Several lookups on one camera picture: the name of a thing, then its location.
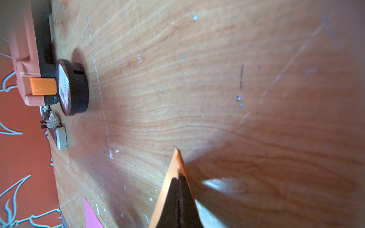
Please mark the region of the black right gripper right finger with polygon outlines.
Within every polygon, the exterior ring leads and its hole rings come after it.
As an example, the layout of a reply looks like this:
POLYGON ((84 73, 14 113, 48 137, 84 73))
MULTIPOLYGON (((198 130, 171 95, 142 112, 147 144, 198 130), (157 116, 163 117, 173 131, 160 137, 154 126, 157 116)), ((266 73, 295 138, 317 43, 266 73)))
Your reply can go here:
POLYGON ((179 175, 179 227, 203 227, 187 179, 181 174, 179 175))

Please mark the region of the orange square paper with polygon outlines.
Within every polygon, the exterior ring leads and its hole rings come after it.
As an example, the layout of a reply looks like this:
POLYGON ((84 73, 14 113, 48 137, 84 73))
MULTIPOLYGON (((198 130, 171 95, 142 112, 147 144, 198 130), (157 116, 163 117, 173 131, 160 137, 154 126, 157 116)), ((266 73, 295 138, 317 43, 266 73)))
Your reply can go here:
POLYGON ((202 227, 185 164, 178 149, 175 149, 172 156, 149 227, 202 227))

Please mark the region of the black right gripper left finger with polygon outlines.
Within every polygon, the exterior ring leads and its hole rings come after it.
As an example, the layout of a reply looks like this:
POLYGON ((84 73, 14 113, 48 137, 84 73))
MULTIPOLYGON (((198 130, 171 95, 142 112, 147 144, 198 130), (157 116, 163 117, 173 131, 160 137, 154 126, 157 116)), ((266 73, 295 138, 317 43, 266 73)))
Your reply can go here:
POLYGON ((179 181, 172 178, 161 214, 161 228, 179 228, 179 181))

